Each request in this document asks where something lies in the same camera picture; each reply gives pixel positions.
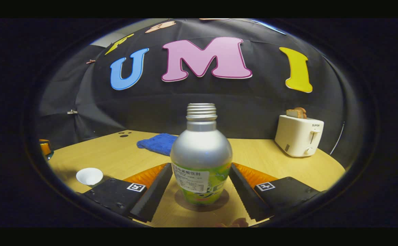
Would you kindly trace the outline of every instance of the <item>silver bottle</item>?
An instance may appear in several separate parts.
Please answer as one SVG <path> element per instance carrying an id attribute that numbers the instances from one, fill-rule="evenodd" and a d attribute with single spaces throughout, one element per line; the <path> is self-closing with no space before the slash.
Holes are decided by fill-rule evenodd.
<path id="1" fill-rule="evenodd" d="M 190 103 L 187 129 L 173 143 L 170 157 L 178 185 L 194 205 L 214 203 L 223 191 L 232 161 L 228 139 L 217 130 L 213 103 Z"/>

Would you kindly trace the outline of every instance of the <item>table surface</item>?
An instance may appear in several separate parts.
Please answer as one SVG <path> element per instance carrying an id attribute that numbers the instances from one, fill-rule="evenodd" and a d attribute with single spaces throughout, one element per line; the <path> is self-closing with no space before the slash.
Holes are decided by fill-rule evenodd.
<path id="1" fill-rule="evenodd" d="M 85 193 L 91 187 L 76 179 L 77 171 L 83 168 L 98 168 L 106 177 L 123 180 L 146 169 L 171 162 L 169 156 L 136 146 L 139 140 L 149 139 L 157 134 L 125 130 L 95 138 L 55 150 L 49 164 L 68 187 Z M 320 149 L 313 156 L 294 158 L 270 139 L 228 140 L 233 149 L 233 162 L 278 179 L 291 176 L 319 191 L 330 188 L 345 172 L 340 163 Z M 250 219 L 230 178 L 225 182 L 224 189 L 229 194 L 229 201 L 221 208 L 207 212 L 188 210 L 175 201 L 175 193 L 179 187 L 172 175 L 152 222 L 145 224 L 153 227 L 213 227 L 217 223 L 231 224 L 237 218 L 246 218 L 249 226 L 262 222 Z"/>

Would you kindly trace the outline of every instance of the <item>letter m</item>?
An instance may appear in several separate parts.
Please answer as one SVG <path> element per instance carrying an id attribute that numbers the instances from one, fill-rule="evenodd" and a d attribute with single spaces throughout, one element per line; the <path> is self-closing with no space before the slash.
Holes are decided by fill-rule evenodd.
<path id="1" fill-rule="evenodd" d="M 180 40 L 163 46 L 168 50 L 167 72 L 162 76 L 165 82 L 180 81 L 188 77 L 182 70 L 182 61 L 197 77 L 205 75 L 214 58 L 216 68 L 211 71 L 218 78 L 245 79 L 252 77 L 252 71 L 246 68 L 240 44 L 242 39 L 219 37 L 213 39 L 204 50 L 188 40 Z"/>

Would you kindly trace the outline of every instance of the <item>paper cup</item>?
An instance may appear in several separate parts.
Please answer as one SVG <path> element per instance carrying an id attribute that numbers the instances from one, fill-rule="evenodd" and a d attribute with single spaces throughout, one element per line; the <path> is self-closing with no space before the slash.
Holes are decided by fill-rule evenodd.
<path id="1" fill-rule="evenodd" d="M 84 185 L 95 185 L 103 178 L 103 173 L 97 168 L 84 168 L 77 172 L 76 179 Z"/>

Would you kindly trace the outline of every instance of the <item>white toaster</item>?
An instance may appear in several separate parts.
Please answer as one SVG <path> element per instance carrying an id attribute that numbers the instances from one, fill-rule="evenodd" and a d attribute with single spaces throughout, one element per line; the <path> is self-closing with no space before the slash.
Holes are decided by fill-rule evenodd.
<path id="1" fill-rule="evenodd" d="M 312 156 L 319 146 L 324 122 L 280 115 L 275 142 L 293 157 Z"/>

